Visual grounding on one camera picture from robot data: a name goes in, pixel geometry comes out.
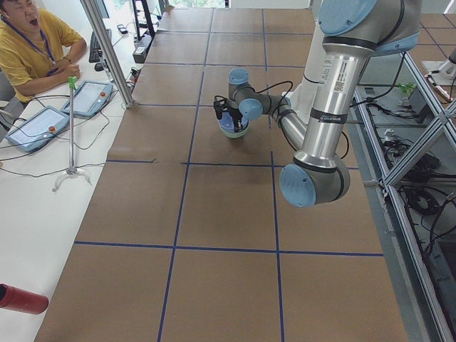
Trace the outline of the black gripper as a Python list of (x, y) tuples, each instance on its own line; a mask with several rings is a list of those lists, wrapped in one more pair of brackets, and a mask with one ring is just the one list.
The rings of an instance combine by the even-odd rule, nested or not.
[(233, 117), (234, 131), (236, 133), (240, 133), (241, 131), (243, 131), (243, 123), (242, 123), (243, 117), (242, 117), (242, 114), (240, 113), (239, 109), (228, 106), (227, 111)]

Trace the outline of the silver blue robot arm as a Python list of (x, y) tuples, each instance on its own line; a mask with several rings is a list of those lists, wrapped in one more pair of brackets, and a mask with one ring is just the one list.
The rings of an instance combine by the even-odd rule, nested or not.
[(243, 136), (268, 115), (294, 149), (279, 176), (295, 207), (332, 202), (347, 193), (350, 175), (336, 148), (356, 86), (372, 57), (403, 53), (418, 42), (420, 1), (323, 1), (301, 84), (291, 95), (267, 95), (243, 68), (229, 72), (229, 92), (214, 99), (221, 131)]

